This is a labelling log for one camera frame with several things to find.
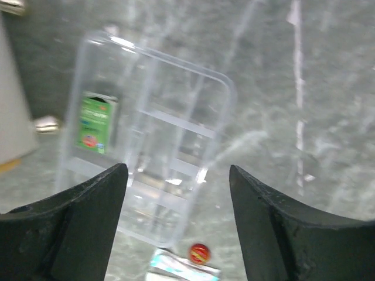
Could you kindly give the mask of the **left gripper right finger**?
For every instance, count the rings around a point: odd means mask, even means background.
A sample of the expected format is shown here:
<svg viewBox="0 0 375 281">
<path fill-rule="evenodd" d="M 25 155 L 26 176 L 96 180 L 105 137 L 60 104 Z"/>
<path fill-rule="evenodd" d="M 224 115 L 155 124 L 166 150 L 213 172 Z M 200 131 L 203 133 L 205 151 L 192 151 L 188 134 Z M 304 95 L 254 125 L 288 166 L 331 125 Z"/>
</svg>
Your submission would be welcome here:
<svg viewBox="0 0 375 281">
<path fill-rule="evenodd" d="M 231 200 L 248 280 L 373 280 L 374 222 L 327 213 L 238 166 Z"/>
</svg>

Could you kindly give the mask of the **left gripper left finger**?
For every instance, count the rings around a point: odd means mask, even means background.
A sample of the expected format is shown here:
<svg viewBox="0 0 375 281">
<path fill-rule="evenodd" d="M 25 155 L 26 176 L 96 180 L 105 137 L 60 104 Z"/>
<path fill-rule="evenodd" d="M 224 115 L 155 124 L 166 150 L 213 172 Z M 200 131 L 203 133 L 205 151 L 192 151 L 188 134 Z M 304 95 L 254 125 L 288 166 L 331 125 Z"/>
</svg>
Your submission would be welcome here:
<svg viewBox="0 0 375 281">
<path fill-rule="evenodd" d="M 1 214 L 1 280 L 104 280 L 127 179 L 119 163 Z"/>
</svg>

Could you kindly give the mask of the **small orange round tin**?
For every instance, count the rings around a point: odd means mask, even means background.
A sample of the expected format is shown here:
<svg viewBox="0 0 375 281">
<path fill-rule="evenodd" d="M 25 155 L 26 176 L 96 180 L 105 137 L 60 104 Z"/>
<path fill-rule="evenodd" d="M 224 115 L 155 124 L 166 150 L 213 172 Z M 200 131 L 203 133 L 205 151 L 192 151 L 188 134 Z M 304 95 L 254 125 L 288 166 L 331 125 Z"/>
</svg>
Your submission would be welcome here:
<svg viewBox="0 0 375 281">
<path fill-rule="evenodd" d="M 210 260 L 210 249 L 201 243 L 193 244 L 189 249 L 189 260 L 197 265 L 205 265 Z"/>
</svg>

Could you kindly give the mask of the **white teal bandage wrappers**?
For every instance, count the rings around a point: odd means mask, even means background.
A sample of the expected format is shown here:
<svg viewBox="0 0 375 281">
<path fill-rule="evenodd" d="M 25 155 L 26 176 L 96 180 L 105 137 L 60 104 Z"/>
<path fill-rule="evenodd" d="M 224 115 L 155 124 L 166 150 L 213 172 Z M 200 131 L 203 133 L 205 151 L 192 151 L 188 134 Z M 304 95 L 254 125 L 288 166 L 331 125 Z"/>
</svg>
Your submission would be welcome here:
<svg viewBox="0 0 375 281">
<path fill-rule="evenodd" d="M 158 248 L 149 262 L 145 280 L 218 281 L 220 277 L 220 269 L 195 265 L 186 258 L 181 258 L 166 249 Z"/>
</svg>

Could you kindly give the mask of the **green small sachet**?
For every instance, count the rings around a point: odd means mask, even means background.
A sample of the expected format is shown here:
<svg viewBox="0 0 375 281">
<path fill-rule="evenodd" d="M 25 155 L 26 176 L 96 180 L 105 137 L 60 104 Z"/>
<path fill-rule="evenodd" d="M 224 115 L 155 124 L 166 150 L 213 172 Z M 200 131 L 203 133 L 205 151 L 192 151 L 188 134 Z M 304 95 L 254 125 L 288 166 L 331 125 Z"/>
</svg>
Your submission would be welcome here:
<svg viewBox="0 0 375 281">
<path fill-rule="evenodd" d="M 97 92 L 83 92 L 79 112 L 77 146 L 106 154 L 114 126 L 118 98 Z"/>
</svg>

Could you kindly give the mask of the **clear compartment tray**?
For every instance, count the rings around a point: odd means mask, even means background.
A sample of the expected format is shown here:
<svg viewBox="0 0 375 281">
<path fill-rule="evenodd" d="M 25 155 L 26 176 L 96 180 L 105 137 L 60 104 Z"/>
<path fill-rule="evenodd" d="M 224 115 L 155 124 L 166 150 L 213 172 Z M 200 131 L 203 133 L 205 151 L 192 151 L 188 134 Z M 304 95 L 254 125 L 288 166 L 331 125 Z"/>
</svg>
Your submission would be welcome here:
<svg viewBox="0 0 375 281">
<path fill-rule="evenodd" d="M 83 92 L 118 98 L 102 155 L 77 146 Z M 103 31 L 80 43 L 55 181 L 62 191 L 128 167 L 119 231 L 169 248 L 181 239 L 236 101 L 224 74 Z"/>
</svg>

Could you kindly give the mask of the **beige cylindrical drum device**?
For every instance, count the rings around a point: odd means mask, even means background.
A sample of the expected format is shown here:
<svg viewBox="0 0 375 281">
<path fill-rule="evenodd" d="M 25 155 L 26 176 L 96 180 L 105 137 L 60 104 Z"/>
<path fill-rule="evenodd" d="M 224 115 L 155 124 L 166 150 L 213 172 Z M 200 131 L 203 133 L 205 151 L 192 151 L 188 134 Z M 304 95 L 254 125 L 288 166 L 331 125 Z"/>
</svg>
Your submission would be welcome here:
<svg viewBox="0 0 375 281">
<path fill-rule="evenodd" d="M 38 133 L 59 131 L 58 119 L 32 119 L 14 55 L 1 23 L 1 171 L 17 165 L 19 159 L 38 146 Z"/>
</svg>

